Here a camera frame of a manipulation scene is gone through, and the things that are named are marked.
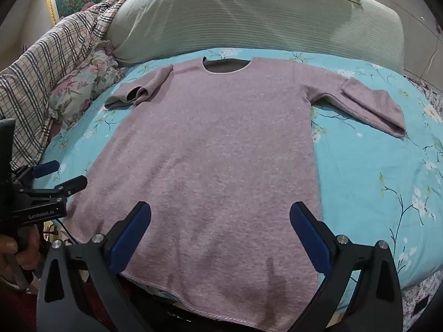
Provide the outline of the person's left hand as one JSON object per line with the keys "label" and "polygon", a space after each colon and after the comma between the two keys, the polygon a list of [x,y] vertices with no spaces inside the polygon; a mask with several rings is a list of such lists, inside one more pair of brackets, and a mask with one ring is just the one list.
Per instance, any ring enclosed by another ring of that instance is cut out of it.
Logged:
{"label": "person's left hand", "polygon": [[12,284],[16,283],[14,272],[9,262],[5,259],[6,255],[14,255],[17,263],[27,271],[35,270],[40,264],[40,234],[36,225],[33,225],[29,231],[29,241],[26,250],[20,252],[17,242],[9,237],[1,236],[1,277]]}

